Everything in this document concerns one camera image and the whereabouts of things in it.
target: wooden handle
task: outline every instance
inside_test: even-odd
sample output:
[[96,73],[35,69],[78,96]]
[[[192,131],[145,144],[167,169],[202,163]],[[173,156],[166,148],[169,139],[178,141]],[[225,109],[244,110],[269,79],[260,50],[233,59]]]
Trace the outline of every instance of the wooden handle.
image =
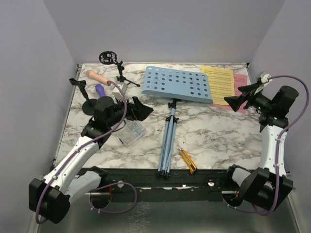
[[105,84],[108,86],[107,82],[110,81],[109,79],[105,78],[104,76],[102,75],[99,75],[98,73],[96,73],[95,71],[93,70],[88,70],[86,72],[86,75],[90,78],[90,79],[94,79],[96,81],[99,81],[100,83],[102,84]]

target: gray wall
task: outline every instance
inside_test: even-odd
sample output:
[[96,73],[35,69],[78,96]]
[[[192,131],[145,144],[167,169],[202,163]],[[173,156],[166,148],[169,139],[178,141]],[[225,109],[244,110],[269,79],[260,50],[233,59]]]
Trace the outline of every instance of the gray wall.
[[76,65],[42,0],[0,7],[0,228],[25,233],[28,184],[52,164]]
[[250,62],[284,0],[43,0],[77,63]]
[[[286,0],[250,64],[254,76],[267,70],[272,75],[290,74],[303,79],[311,91],[311,1]],[[305,90],[298,82],[275,80],[266,88],[272,97],[282,85],[297,88],[300,96],[289,113],[296,118],[305,103]],[[294,178],[305,219],[311,218],[311,106],[302,120],[289,130],[285,143],[285,165]]]

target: marble tabletop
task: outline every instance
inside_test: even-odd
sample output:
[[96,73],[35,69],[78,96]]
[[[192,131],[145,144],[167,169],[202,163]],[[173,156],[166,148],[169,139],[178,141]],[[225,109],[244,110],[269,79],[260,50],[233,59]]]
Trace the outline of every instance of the marble tabletop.
[[[94,154],[84,167],[102,168],[157,168],[165,118],[170,115],[168,102],[172,99],[142,94],[146,66],[200,72],[202,65],[178,64],[124,64],[123,75],[141,84],[141,87],[129,85],[128,99],[137,96],[139,100],[154,109],[143,121],[146,135],[136,143],[126,147],[112,134],[103,147]],[[245,65],[210,65],[234,70],[235,73],[248,75]],[[87,70],[117,81],[119,74],[115,65],[83,64],[79,80],[86,80],[86,90],[90,98],[98,98],[95,91],[97,82],[86,76]],[[85,99],[76,88],[66,122],[60,148],[56,158],[58,164],[72,149],[90,116],[82,112]],[[174,142],[171,168],[188,169],[177,148],[187,151],[198,169],[227,169],[232,164],[254,169],[260,161],[261,137],[259,134],[258,114],[247,110],[246,114],[219,109],[206,103],[182,101],[177,103],[176,117],[179,118]]]

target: plastic container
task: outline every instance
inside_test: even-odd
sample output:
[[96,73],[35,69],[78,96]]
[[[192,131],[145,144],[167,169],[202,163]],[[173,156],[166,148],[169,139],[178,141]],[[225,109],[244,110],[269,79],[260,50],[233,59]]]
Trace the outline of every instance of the plastic container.
[[143,137],[147,130],[143,126],[142,122],[138,120],[125,120],[126,125],[123,129],[115,132],[119,140],[125,145],[129,146],[135,141]]

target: sheet of paper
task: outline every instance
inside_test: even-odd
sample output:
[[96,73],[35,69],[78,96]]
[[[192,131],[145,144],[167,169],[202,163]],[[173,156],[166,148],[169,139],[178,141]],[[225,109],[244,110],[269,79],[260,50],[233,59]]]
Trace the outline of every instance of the sheet of paper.
[[208,77],[212,100],[215,104],[228,105],[224,97],[234,95],[233,70],[202,66],[201,72]]
[[[247,85],[247,75],[243,74],[234,74],[234,90],[235,90],[235,96],[239,96],[242,92],[238,90],[239,86],[246,86]],[[243,107],[246,105],[246,102],[241,105],[238,112],[240,113],[246,113],[246,110],[243,109]],[[232,110],[230,106],[223,106],[219,104],[211,104],[211,106],[223,108],[227,110]]]

